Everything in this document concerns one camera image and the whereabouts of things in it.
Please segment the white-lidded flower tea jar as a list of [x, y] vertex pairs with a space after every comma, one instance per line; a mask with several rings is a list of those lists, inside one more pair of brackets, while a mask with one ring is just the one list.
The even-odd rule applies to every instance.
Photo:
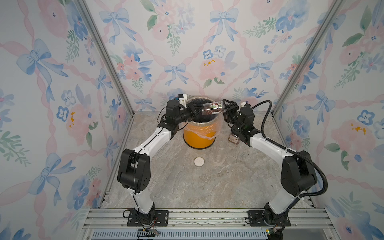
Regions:
[[225, 110], [223, 102], [212, 102], [203, 104], [201, 114], [202, 116], [220, 114]]

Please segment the labelled flower tea jar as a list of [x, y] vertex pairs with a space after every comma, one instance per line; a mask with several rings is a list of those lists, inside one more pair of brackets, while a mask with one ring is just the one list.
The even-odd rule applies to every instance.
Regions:
[[228, 140], [229, 140], [229, 142], [236, 144], [236, 145], [240, 142], [240, 138], [234, 134], [230, 134]]

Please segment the white flower tea jar lid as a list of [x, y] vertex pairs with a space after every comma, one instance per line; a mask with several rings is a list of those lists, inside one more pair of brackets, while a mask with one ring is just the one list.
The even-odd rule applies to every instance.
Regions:
[[205, 164], [205, 160], [202, 157], [197, 157], [194, 159], [194, 164], [197, 167], [202, 167]]

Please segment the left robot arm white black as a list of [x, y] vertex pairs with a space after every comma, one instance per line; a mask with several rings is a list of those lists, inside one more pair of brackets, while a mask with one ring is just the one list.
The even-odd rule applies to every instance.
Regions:
[[168, 101], [154, 133], [136, 148], [122, 152], [117, 180], [133, 197], [134, 213], [143, 226], [155, 221], [155, 203], [147, 189], [151, 180], [151, 157], [176, 135], [181, 123], [191, 122], [202, 108], [202, 105], [181, 99]]

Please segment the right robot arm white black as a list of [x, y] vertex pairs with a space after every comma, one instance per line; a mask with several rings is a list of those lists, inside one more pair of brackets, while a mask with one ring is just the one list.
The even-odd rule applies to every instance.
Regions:
[[257, 129], [254, 126], [254, 107], [250, 104], [239, 106], [229, 100], [223, 100], [223, 104], [224, 120], [231, 128], [232, 135], [268, 156], [281, 168], [281, 189], [265, 205], [261, 220], [267, 226], [283, 227], [288, 223], [290, 210], [318, 182], [311, 157], [305, 151], [296, 152], [267, 137], [264, 132], [267, 116], [264, 116], [261, 128]]

